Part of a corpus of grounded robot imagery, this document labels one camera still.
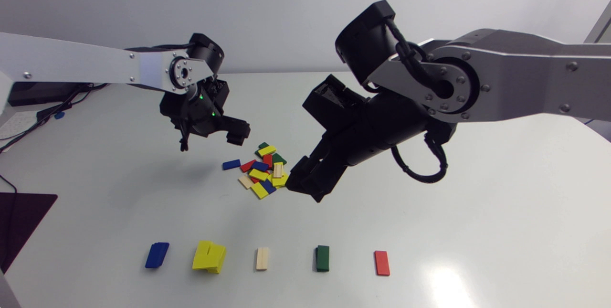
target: screw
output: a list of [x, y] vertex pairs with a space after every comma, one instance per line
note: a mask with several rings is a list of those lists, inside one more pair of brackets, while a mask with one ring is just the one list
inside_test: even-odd
[[560, 112], [565, 114], [571, 110], [571, 106], [569, 104], [562, 104], [559, 109], [560, 109]]
[[567, 64], [567, 71], [574, 72], [574, 71], [576, 71], [578, 68], [579, 68], [579, 65], [577, 64], [577, 62], [574, 62], [574, 61], [573, 61], [573, 62], [569, 62], [569, 63]]

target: table surface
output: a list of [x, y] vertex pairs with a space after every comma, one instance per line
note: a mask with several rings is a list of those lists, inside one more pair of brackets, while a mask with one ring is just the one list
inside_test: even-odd
[[[284, 188], [259, 201], [240, 171], [221, 170], [263, 141], [289, 166], [309, 154], [323, 128], [301, 104], [326, 75], [223, 75], [226, 114], [253, 130], [243, 147], [219, 133], [181, 153], [162, 93], [112, 85], [3, 154], [21, 192], [59, 195], [7, 271], [22, 306], [609, 305], [611, 146], [572, 118], [463, 123], [443, 181], [411, 180], [386, 152], [320, 204]], [[422, 136], [400, 149], [416, 171], [437, 168]], [[198, 240], [227, 247], [220, 275], [190, 268]], [[145, 269], [161, 241], [162, 267]], [[319, 244], [329, 273], [312, 269]], [[257, 247], [270, 248], [266, 272], [254, 271]], [[390, 277], [375, 275], [375, 250]]]

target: black cable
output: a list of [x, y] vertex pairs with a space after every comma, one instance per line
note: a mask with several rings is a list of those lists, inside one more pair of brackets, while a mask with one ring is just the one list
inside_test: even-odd
[[401, 169], [410, 177], [414, 178], [419, 182], [432, 184], [434, 182], [440, 181], [441, 179], [443, 179], [443, 177], [445, 177], [445, 173], [448, 169], [448, 162], [445, 158], [445, 152], [443, 151], [443, 147], [435, 143], [433, 138], [431, 138], [428, 133], [425, 134], [424, 141], [426, 142], [426, 145], [428, 145], [434, 156], [436, 156], [436, 158], [439, 160], [439, 172], [435, 173], [434, 175], [420, 175], [412, 171], [408, 167], [408, 165], [403, 162], [403, 159], [401, 158], [401, 154], [399, 154], [399, 149], [397, 149], [397, 146], [391, 147], [390, 151], [392, 152], [392, 156], [393, 158], [395, 158], [395, 161], [397, 162], [399, 167], [401, 167]]
[[13, 185], [13, 183], [12, 183], [12, 182], [10, 182], [10, 181], [6, 180], [6, 178], [5, 178], [4, 176], [2, 176], [2, 174], [0, 174], [0, 178], [1, 178], [2, 180], [4, 180], [4, 182], [6, 182], [7, 184], [11, 185], [11, 188], [13, 188], [13, 190], [15, 191], [15, 193], [17, 193], [17, 188], [15, 187], [15, 185]]

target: wooden block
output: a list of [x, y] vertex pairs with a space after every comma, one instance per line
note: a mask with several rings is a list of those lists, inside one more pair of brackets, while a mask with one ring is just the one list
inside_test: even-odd
[[253, 177], [253, 178], [257, 178], [259, 180], [266, 180], [269, 173], [267, 172], [263, 172], [263, 171], [259, 171], [258, 169], [253, 169], [248, 173], [249, 176]]
[[269, 247], [259, 247], [257, 249], [257, 271], [265, 271], [268, 267]]
[[280, 178], [271, 178], [271, 184], [275, 187], [275, 188], [281, 188], [282, 186], [284, 186], [286, 184], [286, 180], [288, 180], [288, 175], [286, 173], [282, 173], [282, 177]]
[[274, 163], [274, 178], [282, 178], [282, 163]]
[[244, 185], [245, 189], [250, 189], [251, 186], [255, 184], [253, 180], [251, 180], [251, 177], [248, 177], [247, 175], [243, 175], [238, 180], [242, 183], [242, 185]]
[[271, 162], [271, 154], [264, 155], [263, 162], [268, 164], [269, 168], [272, 168], [274, 166], [274, 164]]
[[240, 160], [231, 160], [228, 162], [223, 162], [223, 170], [234, 169], [240, 166]]
[[282, 158], [282, 156], [280, 156], [278, 153], [274, 153], [271, 156], [271, 160], [272, 162], [281, 162], [283, 165], [286, 165], [286, 160], [284, 160], [284, 158]]
[[251, 165], [251, 169], [256, 169], [259, 171], [267, 171], [269, 169], [269, 165], [266, 164], [265, 162], [255, 161]]
[[240, 169], [242, 170], [242, 172], [248, 172], [248, 170], [251, 169], [251, 166], [255, 163], [255, 161], [257, 160], [249, 161], [246, 164], [243, 164], [242, 166], [240, 166]]
[[251, 186], [251, 189], [253, 189], [253, 191], [255, 192], [255, 195], [257, 195], [259, 199], [264, 199], [265, 197], [268, 197], [269, 195], [269, 193], [263, 187], [261, 182], [256, 182], [253, 186]]
[[318, 245], [316, 247], [316, 271], [329, 271], [329, 246]]
[[274, 146], [267, 146], [267, 147], [265, 147], [265, 148], [263, 148], [263, 149], [259, 149], [259, 150], [257, 151], [257, 153], [258, 153], [260, 156], [266, 156], [267, 154], [271, 154], [271, 153], [273, 153], [273, 152], [275, 152], [275, 147], [274, 147]]
[[390, 267], [388, 266], [388, 254], [386, 251], [373, 252], [376, 257], [376, 271], [378, 276], [390, 276]]

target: blue object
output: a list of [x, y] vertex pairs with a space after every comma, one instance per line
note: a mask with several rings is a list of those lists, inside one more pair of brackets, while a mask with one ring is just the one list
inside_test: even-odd
[[261, 185], [268, 193], [272, 193], [275, 191], [275, 187], [271, 184], [271, 181], [269, 181], [269, 179], [262, 181]]
[[231, 160], [223, 162], [223, 170], [230, 170], [240, 166], [240, 160]]
[[251, 166], [251, 169], [258, 169], [259, 171], [267, 171], [269, 169], [269, 165], [265, 162], [255, 161], [255, 163]]
[[154, 243], [151, 245], [151, 250], [148, 252], [147, 263], [144, 265], [147, 269], [160, 267], [163, 259], [166, 257], [170, 243]]

